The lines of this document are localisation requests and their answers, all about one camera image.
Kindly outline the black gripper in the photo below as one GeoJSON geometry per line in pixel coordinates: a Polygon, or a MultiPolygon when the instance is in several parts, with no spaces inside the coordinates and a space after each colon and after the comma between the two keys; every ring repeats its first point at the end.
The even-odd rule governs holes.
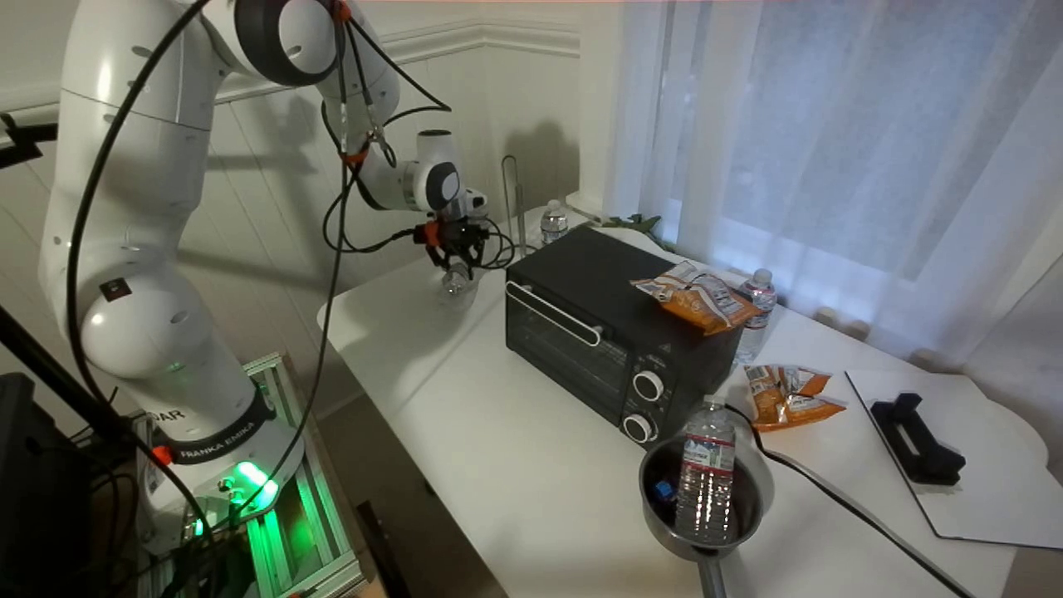
{"type": "Polygon", "coordinates": [[[488,233],[473,217],[436,217],[421,225],[421,246],[429,258],[445,273],[453,273],[454,265],[480,265],[485,238],[488,233]]]}

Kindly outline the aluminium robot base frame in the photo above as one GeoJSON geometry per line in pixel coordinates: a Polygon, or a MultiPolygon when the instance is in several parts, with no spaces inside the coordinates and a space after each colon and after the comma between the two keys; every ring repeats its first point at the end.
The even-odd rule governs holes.
{"type": "Polygon", "coordinates": [[[290,465],[271,505],[221,530],[210,556],[169,547],[147,561],[137,598],[354,598],[364,588],[354,516],[315,428],[290,465]]]}

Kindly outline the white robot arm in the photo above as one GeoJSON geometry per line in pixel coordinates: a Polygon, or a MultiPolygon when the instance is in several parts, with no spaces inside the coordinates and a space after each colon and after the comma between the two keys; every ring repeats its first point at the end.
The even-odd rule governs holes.
{"type": "Polygon", "coordinates": [[[485,195],[445,130],[426,130],[408,160],[385,141],[408,76],[353,0],[77,2],[41,289],[80,371],[115,378],[148,416],[148,516],[194,537],[270,512],[301,450],[176,268],[232,72],[313,87],[342,186],[374,208],[411,208],[405,234],[438,268],[479,268],[488,238],[485,195]]]}

